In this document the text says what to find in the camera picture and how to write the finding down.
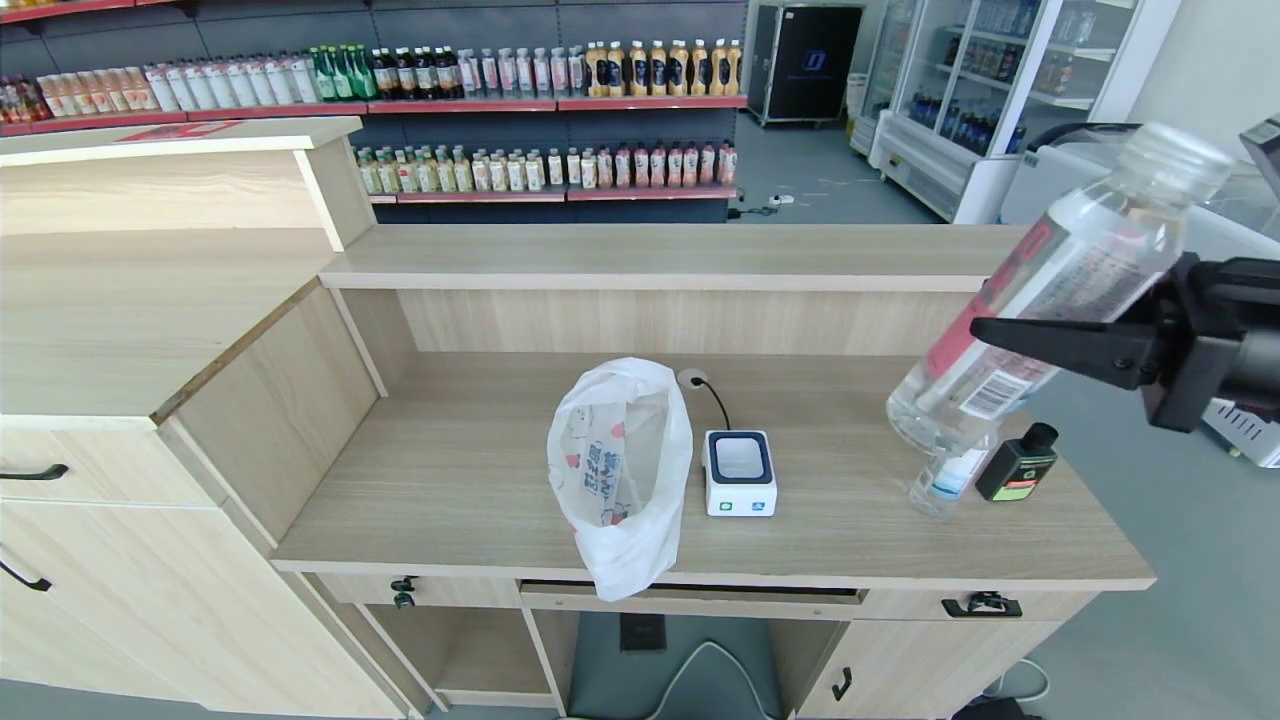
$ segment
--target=plastic bag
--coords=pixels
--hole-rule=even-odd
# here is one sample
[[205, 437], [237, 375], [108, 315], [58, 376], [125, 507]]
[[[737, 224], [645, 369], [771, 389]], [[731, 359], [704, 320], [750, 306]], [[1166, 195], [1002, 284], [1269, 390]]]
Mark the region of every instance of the plastic bag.
[[600, 600], [676, 564], [694, 433], [671, 368], [622, 357], [577, 379], [547, 436], [552, 489]]

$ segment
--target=plastic water bottle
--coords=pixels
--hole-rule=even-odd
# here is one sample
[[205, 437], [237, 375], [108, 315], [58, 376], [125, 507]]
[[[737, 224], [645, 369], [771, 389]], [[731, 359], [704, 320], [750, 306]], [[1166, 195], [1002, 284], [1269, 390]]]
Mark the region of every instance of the plastic water bottle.
[[929, 455], [975, 447], [1057, 368], [979, 342], [969, 322], [1115, 320], [1181, 255], [1184, 217], [1222, 187], [1231, 163], [1180, 131], [1139, 128], [1111, 174], [1050, 205], [911, 368], [886, 406], [895, 429]]

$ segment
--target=black handle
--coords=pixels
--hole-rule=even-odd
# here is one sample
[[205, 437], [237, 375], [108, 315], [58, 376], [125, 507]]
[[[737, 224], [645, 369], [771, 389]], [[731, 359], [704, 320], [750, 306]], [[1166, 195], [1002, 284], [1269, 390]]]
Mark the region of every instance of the black handle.
[[4, 570], [13, 579], [18, 580], [19, 583], [27, 585], [28, 588], [31, 588], [31, 589], [33, 589], [36, 592], [49, 592], [49, 588], [54, 587], [54, 583], [50, 583], [45, 578], [41, 578], [41, 579], [38, 579], [36, 582], [32, 582], [32, 580], [28, 580], [27, 578], [23, 578], [18, 573], [14, 573], [13, 568], [5, 565], [3, 560], [0, 560], [0, 570]]
[[44, 473], [0, 473], [0, 480], [56, 480], [70, 470], [67, 465], [50, 465]]
[[849, 688], [852, 687], [852, 684], [854, 684], [854, 671], [850, 670], [846, 666], [845, 667], [845, 684], [842, 684], [842, 685], [831, 685], [831, 694], [836, 696], [836, 702], [840, 702], [840, 701], [845, 700], [845, 693], [849, 692]]
[[969, 596], [965, 606], [947, 598], [942, 609], [952, 618], [1021, 618], [1023, 606], [1016, 600], [1009, 600], [998, 592], [975, 592]]

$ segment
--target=bottle cap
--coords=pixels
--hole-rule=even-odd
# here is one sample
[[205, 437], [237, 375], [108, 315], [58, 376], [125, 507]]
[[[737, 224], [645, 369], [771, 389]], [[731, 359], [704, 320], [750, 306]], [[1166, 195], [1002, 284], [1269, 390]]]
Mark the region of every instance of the bottle cap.
[[1048, 423], [1032, 423], [1032, 427], [1027, 428], [1023, 434], [1021, 442], [1024, 450], [1036, 452], [1052, 448], [1056, 441], [1057, 428]]

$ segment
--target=white appliance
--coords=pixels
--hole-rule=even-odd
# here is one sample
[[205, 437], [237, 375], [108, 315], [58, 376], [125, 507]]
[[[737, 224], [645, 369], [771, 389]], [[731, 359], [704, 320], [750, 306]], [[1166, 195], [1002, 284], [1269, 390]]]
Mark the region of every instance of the white appliance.
[[[1030, 224], [1066, 191], [1108, 173], [1134, 127], [1079, 129], [1028, 150], [1016, 165], [997, 222]], [[1187, 250], [1202, 260], [1280, 259], [1280, 202], [1257, 168], [1242, 163], [1217, 195], [1192, 209]], [[1267, 423], [1221, 401], [1215, 401], [1203, 419], [1233, 455], [1244, 455], [1262, 468], [1280, 468], [1280, 423]]]
[[1129, 117], [1179, 4], [918, 0], [868, 161], [948, 222], [992, 222], [1027, 140]]

